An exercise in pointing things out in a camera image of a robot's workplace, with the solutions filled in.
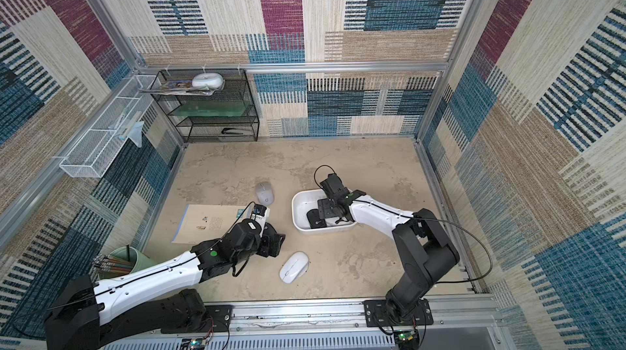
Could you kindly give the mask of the small black mouse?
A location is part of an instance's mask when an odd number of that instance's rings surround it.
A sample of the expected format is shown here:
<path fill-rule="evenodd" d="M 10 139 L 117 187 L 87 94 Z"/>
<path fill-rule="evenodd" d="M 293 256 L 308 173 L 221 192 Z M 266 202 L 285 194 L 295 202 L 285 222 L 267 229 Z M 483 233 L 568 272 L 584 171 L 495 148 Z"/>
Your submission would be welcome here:
<path fill-rule="evenodd" d="M 320 217 L 318 209 L 311 209 L 306 214 L 306 219 L 311 229 L 324 229 L 327 227 L 325 219 Z"/>

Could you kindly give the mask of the white wireless mouse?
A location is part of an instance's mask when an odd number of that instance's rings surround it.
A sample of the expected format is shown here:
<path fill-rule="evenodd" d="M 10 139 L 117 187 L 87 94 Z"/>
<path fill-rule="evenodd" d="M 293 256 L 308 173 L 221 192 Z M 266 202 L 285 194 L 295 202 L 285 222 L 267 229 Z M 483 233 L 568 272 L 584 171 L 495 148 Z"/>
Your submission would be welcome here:
<path fill-rule="evenodd" d="M 286 284 L 293 283 L 308 271 L 309 264 L 310 260 L 306 253 L 293 253 L 280 269 L 280 280 Z"/>

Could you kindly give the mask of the white plastic storage box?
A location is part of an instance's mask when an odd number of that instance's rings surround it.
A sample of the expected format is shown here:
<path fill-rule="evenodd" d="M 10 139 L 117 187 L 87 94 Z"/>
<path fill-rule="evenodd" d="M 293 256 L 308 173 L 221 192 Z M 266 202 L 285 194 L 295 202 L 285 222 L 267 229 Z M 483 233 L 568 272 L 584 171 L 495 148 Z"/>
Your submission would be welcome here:
<path fill-rule="evenodd" d="M 355 222 L 342 222 L 339 225 L 332 224 L 325 228 L 312 229 L 306 217 L 307 213 L 317 209 L 317 201 L 326 198 L 323 190 L 303 190 L 298 192 L 292 199 L 292 218 L 295 228 L 304 235 L 332 234 L 349 231 L 355 228 Z"/>

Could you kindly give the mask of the grey speckled mouse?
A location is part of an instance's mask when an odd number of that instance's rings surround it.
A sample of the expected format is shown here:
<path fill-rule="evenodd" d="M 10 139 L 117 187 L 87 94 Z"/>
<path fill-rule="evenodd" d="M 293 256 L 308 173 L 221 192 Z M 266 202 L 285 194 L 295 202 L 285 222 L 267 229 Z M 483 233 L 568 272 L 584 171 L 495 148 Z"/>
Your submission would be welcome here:
<path fill-rule="evenodd" d="M 274 203 L 275 195 L 270 182 L 259 182 L 255 187 L 255 193 L 260 204 L 269 206 Z"/>

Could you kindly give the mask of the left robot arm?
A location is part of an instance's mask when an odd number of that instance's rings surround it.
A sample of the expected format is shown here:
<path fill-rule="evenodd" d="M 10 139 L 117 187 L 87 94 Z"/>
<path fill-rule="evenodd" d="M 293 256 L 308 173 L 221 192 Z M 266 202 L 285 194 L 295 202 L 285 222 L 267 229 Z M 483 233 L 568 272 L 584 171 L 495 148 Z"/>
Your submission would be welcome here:
<path fill-rule="evenodd" d="M 253 255 L 276 257 L 285 236 L 252 219 L 223 237 L 206 240 L 172 260 L 94 285 L 87 275 L 70 281 L 45 314 L 47 348 L 99 349 L 150 330 L 199 332 L 207 325 L 197 284 L 227 273 L 238 276 Z"/>

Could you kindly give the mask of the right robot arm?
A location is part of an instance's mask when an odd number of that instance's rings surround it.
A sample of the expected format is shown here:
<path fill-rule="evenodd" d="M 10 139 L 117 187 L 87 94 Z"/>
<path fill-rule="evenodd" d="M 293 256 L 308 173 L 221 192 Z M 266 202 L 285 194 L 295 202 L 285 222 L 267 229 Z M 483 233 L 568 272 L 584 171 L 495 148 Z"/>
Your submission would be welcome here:
<path fill-rule="evenodd" d="M 369 226 L 393 239 L 403 276 L 386 294 L 384 326 L 434 323 L 424 299 L 460 262 L 460 255 L 432 211 L 402 211 L 380 203 L 361 190 L 349 190 L 331 173 L 320 183 L 335 216 Z"/>

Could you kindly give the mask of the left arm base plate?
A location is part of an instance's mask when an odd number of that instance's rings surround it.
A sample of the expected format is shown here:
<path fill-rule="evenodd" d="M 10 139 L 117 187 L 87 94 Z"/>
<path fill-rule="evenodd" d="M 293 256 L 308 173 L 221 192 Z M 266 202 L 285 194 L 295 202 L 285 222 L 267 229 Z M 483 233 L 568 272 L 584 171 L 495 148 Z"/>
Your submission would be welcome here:
<path fill-rule="evenodd" d="M 161 328 L 162 334 L 192 334 L 210 331 L 226 332 L 229 329 L 233 306 L 231 304 L 206 305 L 203 312 L 192 312 L 187 322 Z"/>

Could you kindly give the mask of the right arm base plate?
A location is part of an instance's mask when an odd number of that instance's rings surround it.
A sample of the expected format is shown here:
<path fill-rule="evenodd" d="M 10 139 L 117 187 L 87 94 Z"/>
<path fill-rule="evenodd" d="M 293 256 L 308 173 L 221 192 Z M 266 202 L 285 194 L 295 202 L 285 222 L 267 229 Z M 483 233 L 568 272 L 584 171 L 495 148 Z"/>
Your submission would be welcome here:
<path fill-rule="evenodd" d="M 385 299 L 367 299 L 362 304 L 367 327 L 418 327 L 434 324 L 427 299 L 419 299 L 406 312 L 392 307 Z"/>

